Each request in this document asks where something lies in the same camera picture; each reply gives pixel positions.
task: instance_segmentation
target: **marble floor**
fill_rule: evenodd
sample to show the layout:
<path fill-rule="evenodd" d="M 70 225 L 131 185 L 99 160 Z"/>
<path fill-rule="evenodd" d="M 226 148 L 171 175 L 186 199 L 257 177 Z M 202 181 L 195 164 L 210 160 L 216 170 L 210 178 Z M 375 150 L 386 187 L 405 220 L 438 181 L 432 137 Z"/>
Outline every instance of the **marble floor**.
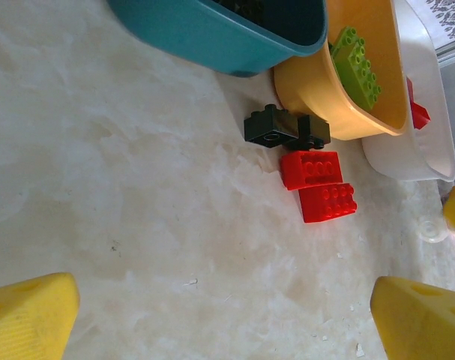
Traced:
<path fill-rule="evenodd" d="M 427 244 L 435 181 L 375 172 L 333 141 L 356 214 L 303 223 L 282 149 L 242 121 L 276 102 L 130 36 L 101 0 L 0 1 L 0 286 L 72 272 L 64 359 L 385 359 L 380 275 L 455 290 L 455 241 Z"/>

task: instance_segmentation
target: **yellow plastic bowl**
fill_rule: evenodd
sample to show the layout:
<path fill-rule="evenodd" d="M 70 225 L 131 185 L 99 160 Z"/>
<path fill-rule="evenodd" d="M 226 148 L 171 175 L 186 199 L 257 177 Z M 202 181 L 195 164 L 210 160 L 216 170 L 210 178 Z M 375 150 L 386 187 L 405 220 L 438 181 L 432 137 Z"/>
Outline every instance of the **yellow plastic bowl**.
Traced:
<path fill-rule="evenodd" d="M 366 41 L 382 87 L 370 113 L 347 95 L 339 81 L 328 43 L 312 56 L 293 57 L 274 68 L 274 82 L 282 105 L 296 115 L 314 113 L 331 126 L 331 136 L 351 140 L 405 130 L 409 108 L 400 62 L 399 35 L 391 0 L 327 0 L 328 40 L 333 43 L 346 26 L 353 26 Z"/>

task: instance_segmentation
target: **red toy piece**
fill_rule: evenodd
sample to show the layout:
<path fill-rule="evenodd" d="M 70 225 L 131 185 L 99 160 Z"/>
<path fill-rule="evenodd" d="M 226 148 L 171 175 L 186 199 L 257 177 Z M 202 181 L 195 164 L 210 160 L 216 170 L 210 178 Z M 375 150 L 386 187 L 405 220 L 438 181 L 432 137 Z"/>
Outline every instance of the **red toy piece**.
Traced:
<path fill-rule="evenodd" d="M 354 188 L 350 184 L 331 184 L 299 190 L 304 223 L 340 218 L 354 214 L 357 203 L 353 200 Z"/>
<path fill-rule="evenodd" d="M 422 107 L 414 101 L 414 86 L 412 81 L 407 78 L 407 89 L 409 90 L 410 107 L 412 111 L 412 120 L 414 122 L 414 129 L 420 130 L 425 125 L 429 124 L 430 116 L 425 107 Z"/>
<path fill-rule="evenodd" d="M 339 157 L 333 151 L 294 151 L 284 155 L 280 173 L 289 191 L 343 182 Z"/>

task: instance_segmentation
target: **blue plastic tub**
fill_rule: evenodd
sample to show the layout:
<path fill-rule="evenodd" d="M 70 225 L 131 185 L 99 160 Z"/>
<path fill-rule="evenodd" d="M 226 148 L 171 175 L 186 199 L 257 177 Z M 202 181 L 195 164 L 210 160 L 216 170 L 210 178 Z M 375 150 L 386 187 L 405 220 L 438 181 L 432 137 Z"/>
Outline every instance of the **blue plastic tub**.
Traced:
<path fill-rule="evenodd" d="M 250 77 L 321 49 L 325 0 L 264 0 L 262 27 L 214 0 L 107 0 L 140 40 L 222 73 Z"/>

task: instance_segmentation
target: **green lego brick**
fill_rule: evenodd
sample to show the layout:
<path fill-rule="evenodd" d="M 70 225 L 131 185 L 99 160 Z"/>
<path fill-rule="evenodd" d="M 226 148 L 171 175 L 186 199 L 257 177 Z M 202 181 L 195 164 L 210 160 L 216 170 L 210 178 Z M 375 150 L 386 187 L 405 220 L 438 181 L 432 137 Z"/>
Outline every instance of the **green lego brick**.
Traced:
<path fill-rule="evenodd" d="M 343 48 L 353 43 L 360 43 L 360 45 L 365 44 L 365 40 L 362 37 L 358 37 L 357 30 L 351 26 L 346 26 L 342 29 L 339 36 L 334 42 L 334 45 L 329 49 L 331 51 L 331 56 L 333 59 L 337 56 L 337 53 Z"/>
<path fill-rule="evenodd" d="M 349 97 L 360 108 L 370 111 L 382 89 L 370 70 L 370 61 L 365 58 L 364 45 L 356 41 L 342 46 L 334 58 L 334 65 Z"/>

